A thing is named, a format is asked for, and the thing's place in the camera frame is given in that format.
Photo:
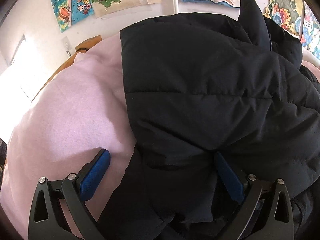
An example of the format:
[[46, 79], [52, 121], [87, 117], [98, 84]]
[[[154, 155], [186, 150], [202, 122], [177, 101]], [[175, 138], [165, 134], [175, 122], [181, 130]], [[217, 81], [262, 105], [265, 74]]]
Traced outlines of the landscape hills drawing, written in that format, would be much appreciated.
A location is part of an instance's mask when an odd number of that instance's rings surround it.
[[303, 7], [303, 0], [268, 0], [263, 15], [293, 36], [300, 37]]

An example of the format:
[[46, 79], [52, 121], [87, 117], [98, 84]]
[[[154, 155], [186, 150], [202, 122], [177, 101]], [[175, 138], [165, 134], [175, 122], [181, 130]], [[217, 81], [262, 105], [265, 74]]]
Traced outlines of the black puffer jacket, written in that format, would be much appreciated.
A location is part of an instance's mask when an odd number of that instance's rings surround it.
[[215, 239], [238, 209], [217, 154], [284, 180], [295, 239], [319, 239], [319, 82], [255, 0], [240, 15], [147, 19], [120, 32], [135, 150], [98, 224], [105, 239]]

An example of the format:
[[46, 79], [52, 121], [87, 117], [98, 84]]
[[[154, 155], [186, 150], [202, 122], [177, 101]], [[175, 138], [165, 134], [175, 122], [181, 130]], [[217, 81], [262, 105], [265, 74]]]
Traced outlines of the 2024 dragon drawing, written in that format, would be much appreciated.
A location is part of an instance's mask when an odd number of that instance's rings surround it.
[[300, 41], [302, 46], [319, 60], [319, 22], [306, 2], [304, 2], [303, 32]]

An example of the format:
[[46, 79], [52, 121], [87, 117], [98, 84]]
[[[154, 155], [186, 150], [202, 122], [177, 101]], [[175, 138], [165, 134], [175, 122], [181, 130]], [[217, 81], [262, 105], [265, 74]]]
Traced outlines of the swimming girl drawing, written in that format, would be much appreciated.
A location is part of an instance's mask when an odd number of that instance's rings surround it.
[[63, 33], [71, 26], [94, 14], [91, 0], [50, 0]]

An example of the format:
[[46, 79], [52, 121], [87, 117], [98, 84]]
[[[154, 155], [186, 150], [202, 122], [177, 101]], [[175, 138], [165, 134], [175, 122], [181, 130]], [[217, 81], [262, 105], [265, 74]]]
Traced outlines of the wooden bed frame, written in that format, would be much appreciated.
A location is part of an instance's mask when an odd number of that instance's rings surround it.
[[79, 45], [76, 46], [75, 48], [75, 53], [68, 59], [66, 60], [52, 75], [51, 77], [46, 81], [46, 83], [42, 86], [42, 88], [38, 91], [38, 93], [35, 95], [35, 97], [33, 98], [32, 101], [35, 100], [35, 98], [39, 95], [39, 93], [41, 92], [41, 90], [44, 89], [44, 87], [46, 87], [46, 85], [57, 75], [59, 74], [59, 72], [61, 72], [62, 70], [70, 67], [75, 60], [76, 55], [78, 54], [85, 54], [89, 49], [91, 49], [93, 46], [95, 46], [96, 44], [98, 44], [99, 42], [102, 41], [102, 36], [101, 35], [97, 35], [94, 36], [92, 38], [86, 39], [83, 42], [81, 42]]

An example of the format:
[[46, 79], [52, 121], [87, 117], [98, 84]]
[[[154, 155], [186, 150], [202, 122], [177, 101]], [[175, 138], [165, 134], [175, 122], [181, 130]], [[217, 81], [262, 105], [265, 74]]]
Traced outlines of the pink duvet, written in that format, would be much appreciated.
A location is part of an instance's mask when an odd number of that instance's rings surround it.
[[101, 215], [128, 166], [135, 138], [123, 89], [121, 41], [100, 41], [57, 74], [14, 128], [7, 148], [1, 207], [23, 239], [28, 237], [31, 202], [38, 180], [65, 178], [89, 163], [100, 149], [111, 163], [86, 203]]

